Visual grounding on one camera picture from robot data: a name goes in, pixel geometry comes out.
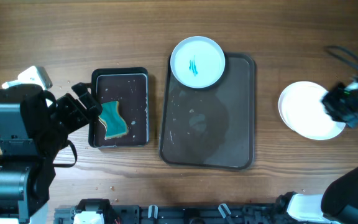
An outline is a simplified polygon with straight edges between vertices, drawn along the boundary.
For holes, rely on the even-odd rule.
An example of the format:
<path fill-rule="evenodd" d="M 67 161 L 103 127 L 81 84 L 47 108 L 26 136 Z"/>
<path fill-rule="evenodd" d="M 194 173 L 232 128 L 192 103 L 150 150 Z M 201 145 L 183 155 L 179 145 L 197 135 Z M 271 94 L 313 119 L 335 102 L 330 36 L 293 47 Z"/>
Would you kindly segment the green yellow sponge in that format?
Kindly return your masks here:
<path fill-rule="evenodd" d="M 129 128 L 119 113 L 119 102 L 110 101 L 101 106 L 103 110 L 99 115 L 99 121 L 106 130 L 105 140 L 125 136 L 129 132 Z"/>

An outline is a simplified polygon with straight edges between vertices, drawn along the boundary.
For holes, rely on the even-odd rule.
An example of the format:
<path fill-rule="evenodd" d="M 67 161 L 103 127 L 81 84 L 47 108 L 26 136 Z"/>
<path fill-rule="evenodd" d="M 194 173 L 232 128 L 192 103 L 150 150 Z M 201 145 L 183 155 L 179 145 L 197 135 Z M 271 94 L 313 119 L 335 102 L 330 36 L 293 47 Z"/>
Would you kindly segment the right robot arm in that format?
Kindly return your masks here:
<path fill-rule="evenodd" d="M 322 99 L 332 120 L 353 128 L 358 124 L 358 83 L 339 82 Z M 321 201 L 323 217 L 339 223 L 358 223 L 358 167 L 335 180 Z"/>

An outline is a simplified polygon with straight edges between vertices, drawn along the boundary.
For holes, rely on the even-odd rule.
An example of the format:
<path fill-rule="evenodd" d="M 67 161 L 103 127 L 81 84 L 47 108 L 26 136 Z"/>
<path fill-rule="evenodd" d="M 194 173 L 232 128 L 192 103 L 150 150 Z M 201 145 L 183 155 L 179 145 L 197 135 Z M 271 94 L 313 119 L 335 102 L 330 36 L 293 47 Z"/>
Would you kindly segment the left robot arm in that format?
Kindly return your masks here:
<path fill-rule="evenodd" d="M 55 98 L 36 84 L 0 89 L 0 218 L 30 223 L 49 200 L 49 187 L 57 154 L 69 147 L 68 136 L 92 122 L 102 112 L 91 95 L 91 84 L 77 83 L 69 93 Z"/>

